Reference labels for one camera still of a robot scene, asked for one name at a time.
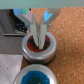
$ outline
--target bowl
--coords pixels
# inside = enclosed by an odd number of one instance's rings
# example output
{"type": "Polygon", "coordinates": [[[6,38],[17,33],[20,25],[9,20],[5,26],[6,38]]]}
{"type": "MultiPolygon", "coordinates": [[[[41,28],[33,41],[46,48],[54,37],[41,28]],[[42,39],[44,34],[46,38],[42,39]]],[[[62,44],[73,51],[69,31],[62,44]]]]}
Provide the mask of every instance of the bowl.
{"type": "Polygon", "coordinates": [[[58,84],[57,79],[54,73],[44,65],[41,64],[33,64],[25,67],[22,69],[18,75],[16,76],[13,84],[21,84],[22,78],[29,72],[29,71],[41,71],[43,72],[50,80],[50,84],[58,84]]]}
{"type": "Polygon", "coordinates": [[[22,41],[22,53],[26,60],[34,64],[45,64],[51,61],[56,55],[57,42],[55,37],[47,32],[46,35],[50,38],[50,46],[42,52],[33,52],[27,47],[27,41],[32,36],[32,33],[27,34],[22,41]]]}

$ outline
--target speckled brown surface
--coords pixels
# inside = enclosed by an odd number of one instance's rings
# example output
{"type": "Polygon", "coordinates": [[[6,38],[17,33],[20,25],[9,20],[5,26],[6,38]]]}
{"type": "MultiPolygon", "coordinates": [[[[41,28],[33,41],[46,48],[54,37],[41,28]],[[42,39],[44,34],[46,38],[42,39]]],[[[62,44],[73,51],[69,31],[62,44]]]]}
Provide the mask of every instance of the speckled brown surface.
{"type": "MultiPolygon", "coordinates": [[[[38,19],[45,10],[32,12],[38,19]]],[[[57,40],[57,53],[47,67],[56,75],[58,84],[84,84],[84,7],[62,8],[50,32],[57,40]]],[[[23,58],[21,69],[28,65],[23,58]]]]}

